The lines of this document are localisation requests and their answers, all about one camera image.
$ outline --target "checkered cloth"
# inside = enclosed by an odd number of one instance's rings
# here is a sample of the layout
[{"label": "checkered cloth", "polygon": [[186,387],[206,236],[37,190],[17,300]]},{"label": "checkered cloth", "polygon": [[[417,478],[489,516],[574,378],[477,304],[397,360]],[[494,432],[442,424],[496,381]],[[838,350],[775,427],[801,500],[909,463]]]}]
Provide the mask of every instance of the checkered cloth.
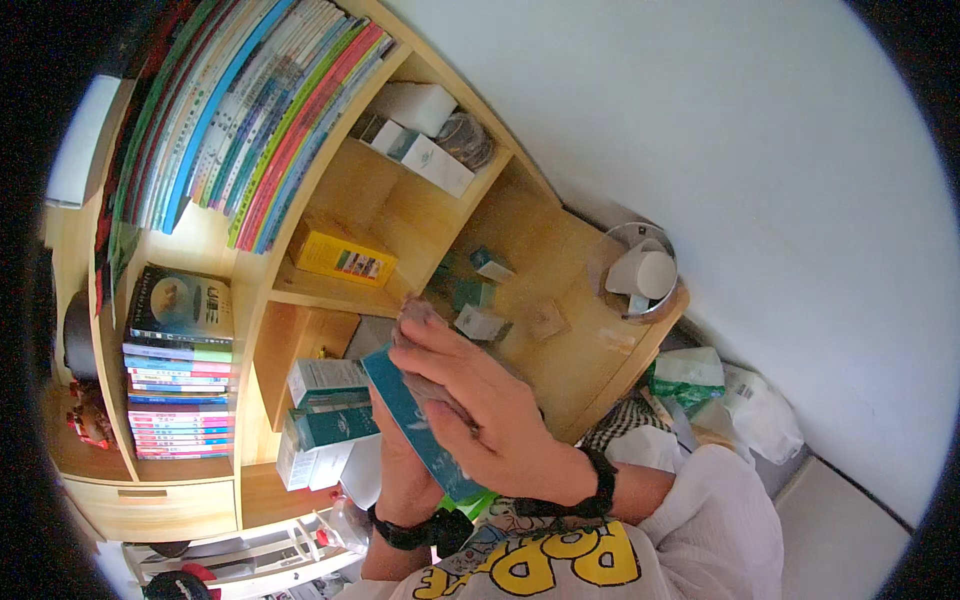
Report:
[{"label": "checkered cloth", "polygon": [[606,452],[610,442],[641,425],[653,425],[667,433],[673,433],[673,429],[660,420],[654,409],[643,399],[639,388],[634,386],[617,401],[604,418],[590,428],[580,445],[598,452]]}]

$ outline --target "hand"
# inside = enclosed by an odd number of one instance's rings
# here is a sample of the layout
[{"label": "hand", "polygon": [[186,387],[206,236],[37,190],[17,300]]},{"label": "hand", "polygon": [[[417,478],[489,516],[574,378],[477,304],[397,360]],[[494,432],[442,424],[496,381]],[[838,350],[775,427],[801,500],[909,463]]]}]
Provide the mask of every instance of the hand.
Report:
[{"label": "hand", "polygon": [[376,516],[400,527],[419,525],[434,514],[444,491],[407,442],[373,385],[370,386],[370,398],[373,420],[383,434]]},{"label": "hand", "polygon": [[401,327],[420,348],[391,348],[390,359],[446,386],[479,427],[471,435],[443,402],[423,407],[437,442],[474,481],[504,495],[565,506],[596,493],[589,459],[550,435],[530,386],[445,324],[407,321]]}]

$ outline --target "black wristband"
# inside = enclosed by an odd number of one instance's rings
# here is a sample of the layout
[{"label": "black wristband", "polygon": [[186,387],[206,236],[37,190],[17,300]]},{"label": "black wristband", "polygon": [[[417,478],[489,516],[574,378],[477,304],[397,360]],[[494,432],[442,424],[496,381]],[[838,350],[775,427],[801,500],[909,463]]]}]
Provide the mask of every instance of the black wristband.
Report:
[{"label": "black wristband", "polygon": [[564,506],[563,504],[537,500],[536,498],[517,498],[514,500],[514,511],[517,516],[583,516],[594,518],[610,512],[613,508],[613,490],[616,486],[616,474],[619,469],[607,460],[603,452],[584,447],[577,449],[587,455],[593,471],[597,474],[596,493],[574,506]]},{"label": "black wristband", "polygon": [[397,550],[416,550],[423,546],[437,546],[437,556],[442,559],[454,554],[473,533],[473,523],[460,511],[452,513],[437,509],[430,518],[413,527],[400,527],[376,516],[376,503],[367,510],[370,521],[380,537]]}]

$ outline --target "yellow box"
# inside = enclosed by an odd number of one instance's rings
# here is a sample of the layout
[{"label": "yellow box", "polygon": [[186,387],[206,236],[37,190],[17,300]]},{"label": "yellow box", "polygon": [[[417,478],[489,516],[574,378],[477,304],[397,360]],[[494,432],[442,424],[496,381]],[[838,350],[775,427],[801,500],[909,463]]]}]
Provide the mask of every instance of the yellow box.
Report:
[{"label": "yellow box", "polygon": [[303,213],[288,251],[298,269],[373,287],[383,287],[396,266],[373,236],[320,213]]}]

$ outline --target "person's left hand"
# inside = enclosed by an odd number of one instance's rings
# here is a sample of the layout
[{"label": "person's left hand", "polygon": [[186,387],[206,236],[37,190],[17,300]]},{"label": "person's left hand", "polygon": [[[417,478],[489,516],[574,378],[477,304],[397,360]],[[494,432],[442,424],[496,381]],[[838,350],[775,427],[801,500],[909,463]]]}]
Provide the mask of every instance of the person's left hand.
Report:
[{"label": "person's left hand", "polygon": [[376,517],[400,527],[419,525],[434,514],[444,491],[407,442],[373,385],[370,386],[370,400],[373,420],[383,434]]}]

